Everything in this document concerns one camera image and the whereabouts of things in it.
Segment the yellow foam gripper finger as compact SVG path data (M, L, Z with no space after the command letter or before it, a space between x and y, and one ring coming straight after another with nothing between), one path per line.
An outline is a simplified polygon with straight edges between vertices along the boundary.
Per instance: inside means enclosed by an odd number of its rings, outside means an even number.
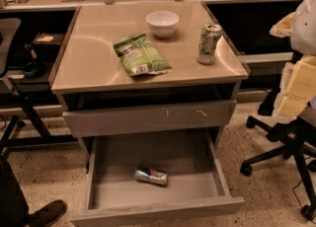
M304 55L295 64L286 62L273 115L298 116L316 97L316 57Z

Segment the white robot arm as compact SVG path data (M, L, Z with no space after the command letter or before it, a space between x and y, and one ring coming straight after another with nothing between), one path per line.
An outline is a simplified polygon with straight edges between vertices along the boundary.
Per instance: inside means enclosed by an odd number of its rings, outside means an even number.
M270 34L290 37L291 48L302 54L293 65L285 64L275 101L275 114L298 116L316 97L316 0L303 0L295 12L273 25Z

